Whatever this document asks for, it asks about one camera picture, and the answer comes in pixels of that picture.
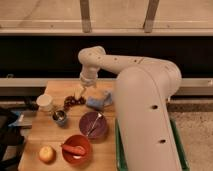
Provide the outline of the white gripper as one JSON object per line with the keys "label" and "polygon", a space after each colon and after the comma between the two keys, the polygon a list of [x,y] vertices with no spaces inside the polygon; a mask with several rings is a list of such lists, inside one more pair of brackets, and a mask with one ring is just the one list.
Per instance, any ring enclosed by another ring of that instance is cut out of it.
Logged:
{"label": "white gripper", "polygon": [[91,87],[91,86],[95,87],[97,79],[86,78],[83,75],[81,75],[80,82],[83,87],[80,86],[80,87],[76,88],[76,90],[74,92],[74,97],[76,100],[79,100],[80,97],[84,94],[84,92],[86,91],[85,87]]}

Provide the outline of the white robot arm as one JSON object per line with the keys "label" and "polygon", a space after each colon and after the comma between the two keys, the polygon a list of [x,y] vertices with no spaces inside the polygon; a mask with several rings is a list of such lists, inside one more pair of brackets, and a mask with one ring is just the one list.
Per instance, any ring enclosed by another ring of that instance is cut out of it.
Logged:
{"label": "white robot arm", "polygon": [[101,69],[117,75],[113,98],[128,171],[182,171],[166,107],[182,80],[176,64],[108,55],[101,46],[81,50],[78,59],[85,87]]}

